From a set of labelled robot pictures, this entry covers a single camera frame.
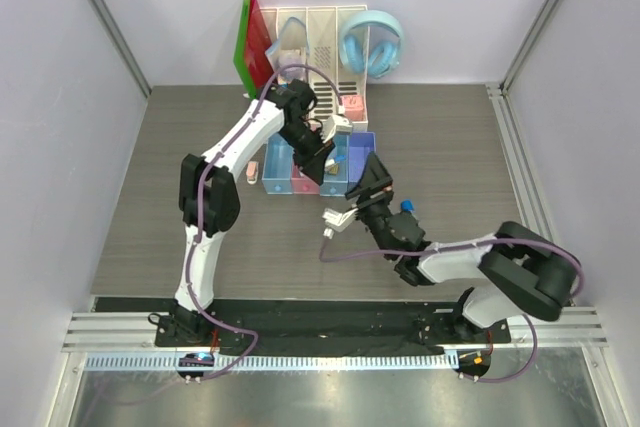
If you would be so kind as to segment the blue white marker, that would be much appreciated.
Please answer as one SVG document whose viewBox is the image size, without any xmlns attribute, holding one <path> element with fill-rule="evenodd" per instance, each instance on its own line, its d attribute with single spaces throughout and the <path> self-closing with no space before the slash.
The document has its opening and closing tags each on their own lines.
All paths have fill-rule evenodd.
<svg viewBox="0 0 640 427">
<path fill-rule="evenodd" d="M 345 155 L 336 155 L 334 157 L 330 157 L 325 162 L 325 169 L 331 169 L 334 165 L 338 165 L 346 159 L 347 157 Z"/>
</svg>

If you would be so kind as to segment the pink drawer bin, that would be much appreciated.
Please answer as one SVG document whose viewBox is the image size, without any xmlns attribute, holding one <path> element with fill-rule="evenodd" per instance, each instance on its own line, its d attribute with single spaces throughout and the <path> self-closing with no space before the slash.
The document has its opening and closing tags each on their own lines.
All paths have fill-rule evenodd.
<svg viewBox="0 0 640 427">
<path fill-rule="evenodd" d="M 292 191 L 296 195 L 318 195 L 320 186 L 302 174 L 296 165 L 291 173 Z"/>
</svg>

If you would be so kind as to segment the blue grey glue stick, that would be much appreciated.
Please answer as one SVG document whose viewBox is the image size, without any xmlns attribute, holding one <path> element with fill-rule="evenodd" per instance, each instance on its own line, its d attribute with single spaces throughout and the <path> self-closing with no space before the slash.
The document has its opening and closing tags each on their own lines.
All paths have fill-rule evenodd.
<svg viewBox="0 0 640 427">
<path fill-rule="evenodd" d="M 415 211 L 414 205 L 409 199 L 403 200 L 400 204 L 400 208 L 403 212 L 413 213 Z"/>
</svg>

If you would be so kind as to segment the light blue drawer bin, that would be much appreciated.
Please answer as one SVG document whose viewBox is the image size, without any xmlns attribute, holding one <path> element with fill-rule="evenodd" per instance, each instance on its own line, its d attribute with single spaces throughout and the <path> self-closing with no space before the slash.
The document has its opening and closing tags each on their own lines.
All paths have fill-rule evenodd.
<svg viewBox="0 0 640 427">
<path fill-rule="evenodd" d="M 266 145 L 262 184 L 267 194 L 291 195 L 293 148 L 279 135 L 271 136 Z"/>
</svg>

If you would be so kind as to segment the green red folder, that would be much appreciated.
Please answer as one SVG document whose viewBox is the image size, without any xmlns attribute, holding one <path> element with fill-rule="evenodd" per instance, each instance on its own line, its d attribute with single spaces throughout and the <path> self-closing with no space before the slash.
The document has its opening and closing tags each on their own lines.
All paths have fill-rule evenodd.
<svg viewBox="0 0 640 427">
<path fill-rule="evenodd" d="M 243 0 L 233 55 L 233 64 L 251 99 L 274 73 L 266 56 L 272 41 L 258 0 Z"/>
</svg>

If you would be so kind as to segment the purple drawer bin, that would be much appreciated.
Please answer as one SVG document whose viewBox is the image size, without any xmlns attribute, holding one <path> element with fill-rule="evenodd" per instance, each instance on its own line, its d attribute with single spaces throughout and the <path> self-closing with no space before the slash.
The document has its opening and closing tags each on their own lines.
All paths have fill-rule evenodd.
<svg viewBox="0 0 640 427">
<path fill-rule="evenodd" d="M 374 132 L 354 132 L 348 136 L 348 187 L 353 188 L 362 176 L 368 155 L 376 151 Z"/>
</svg>

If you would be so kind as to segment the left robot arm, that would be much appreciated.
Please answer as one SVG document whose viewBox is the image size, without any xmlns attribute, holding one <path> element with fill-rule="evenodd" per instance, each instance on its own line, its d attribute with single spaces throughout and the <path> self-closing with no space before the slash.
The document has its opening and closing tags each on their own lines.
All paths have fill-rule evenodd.
<svg viewBox="0 0 640 427">
<path fill-rule="evenodd" d="M 279 134 L 293 149 L 298 170 L 315 184 L 324 182 L 325 163 L 334 142 L 312 128 L 307 114 L 317 97 L 308 83 L 295 80 L 287 87 L 267 84 L 233 128 L 213 147 L 185 156 L 180 167 L 179 209 L 185 224 L 186 248 L 170 326 L 190 345 L 200 346 L 222 323 L 206 309 L 214 299 L 216 264 L 226 233 L 235 224 L 241 203 L 238 175 L 265 141 Z"/>
</svg>

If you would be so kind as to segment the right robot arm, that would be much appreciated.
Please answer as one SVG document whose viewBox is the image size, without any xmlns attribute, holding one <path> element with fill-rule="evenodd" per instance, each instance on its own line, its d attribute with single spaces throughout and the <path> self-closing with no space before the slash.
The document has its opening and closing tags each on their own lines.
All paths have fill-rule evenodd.
<svg viewBox="0 0 640 427">
<path fill-rule="evenodd" d="M 374 152 L 345 196 L 355 202 L 356 219 L 402 280 L 412 286 L 470 282 L 445 322 L 450 335 L 462 341 L 475 341 L 498 322 L 521 314 L 556 321 L 582 286 L 575 256 L 514 221 L 467 241 L 427 240 L 410 202 L 391 211 L 393 179 Z"/>
</svg>

